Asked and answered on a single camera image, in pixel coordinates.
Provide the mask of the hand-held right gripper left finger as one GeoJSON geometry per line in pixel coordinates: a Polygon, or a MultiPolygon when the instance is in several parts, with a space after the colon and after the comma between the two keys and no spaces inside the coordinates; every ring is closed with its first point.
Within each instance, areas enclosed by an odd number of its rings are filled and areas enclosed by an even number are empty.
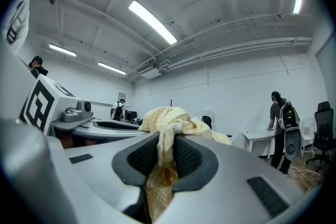
{"type": "Polygon", "coordinates": [[[75,223],[151,223],[145,182],[157,161],[157,133],[64,149],[48,137],[51,160],[75,223]]]}

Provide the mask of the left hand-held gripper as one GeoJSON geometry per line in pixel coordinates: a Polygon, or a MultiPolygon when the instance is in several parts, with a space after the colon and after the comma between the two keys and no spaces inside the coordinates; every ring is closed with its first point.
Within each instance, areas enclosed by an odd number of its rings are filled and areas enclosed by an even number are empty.
{"type": "Polygon", "coordinates": [[[73,135],[95,140],[122,140],[148,133],[139,130],[138,125],[94,119],[90,101],[42,74],[30,92],[23,117],[45,136],[54,136],[55,129],[73,130],[73,135]]]}

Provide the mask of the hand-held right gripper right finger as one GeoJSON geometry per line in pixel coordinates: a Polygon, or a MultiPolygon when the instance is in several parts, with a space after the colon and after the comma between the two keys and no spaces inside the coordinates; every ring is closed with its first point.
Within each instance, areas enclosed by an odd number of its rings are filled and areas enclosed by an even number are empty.
{"type": "Polygon", "coordinates": [[[177,143],[202,154],[197,170],[173,186],[158,223],[297,223],[317,192],[304,193],[256,155],[199,136],[177,143]]]}

